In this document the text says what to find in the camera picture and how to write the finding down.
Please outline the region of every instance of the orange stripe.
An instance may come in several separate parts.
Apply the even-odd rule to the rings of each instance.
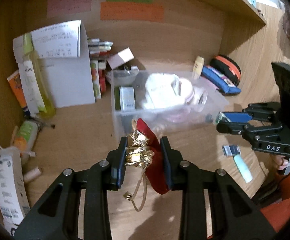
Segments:
[[[240,81],[241,80],[241,74],[238,70],[238,68],[233,64],[231,63],[229,60],[225,59],[224,57],[222,56],[216,56],[215,59],[223,62],[224,64],[226,64],[228,67],[229,67],[229,70],[237,76],[238,80]]]

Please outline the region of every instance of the blue pouch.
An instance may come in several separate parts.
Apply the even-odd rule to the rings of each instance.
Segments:
[[[211,66],[204,66],[202,74],[213,84],[224,91],[225,94],[239,94],[241,90],[226,76]]]

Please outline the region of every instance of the clear storage box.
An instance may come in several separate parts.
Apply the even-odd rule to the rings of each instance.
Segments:
[[[223,111],[224,107],[228,104],[225,97],[204,77],[194,79],[192,72],[164,71],[164,73],[175,74],[180,78],[187,78],[193,86],[203,89],[204,95],[206,96],[207,94],[206,103],[204,105],[185,104],[164,109],[143,109],[141,102],[146,98],[145,84],[147,78],[152,73],[155,72],[147,70],[134,70],[130,72],[114,70],[107,76],[111,83],[112,120],[117,140],[120,140],[122,136],[126,136],[132,131],[132,119],[142,118],[157,136],[161,136],[167,132],[194,129],[203,123],[213,123],[218,112]],[[133,87],[135,98],[134,110],[130,107],[125,111],[120,109],[120,87]]]

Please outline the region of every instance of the pink paper note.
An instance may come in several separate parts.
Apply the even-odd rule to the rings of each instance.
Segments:
[[[48,18],[90,10],[91,0],[47,0]]]

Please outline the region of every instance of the small yellow bottle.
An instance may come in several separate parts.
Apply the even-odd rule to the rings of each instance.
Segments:
[[[37,103],[39,116],[41,118],[50,118],[55,115],[54,105],[48,96],[48,91],[45,87],[40,67],[38,63],[37,52],[32,46],[32,35],[24,34],[24,56],[23,62],[28,82],[33,91],[33,97]]]

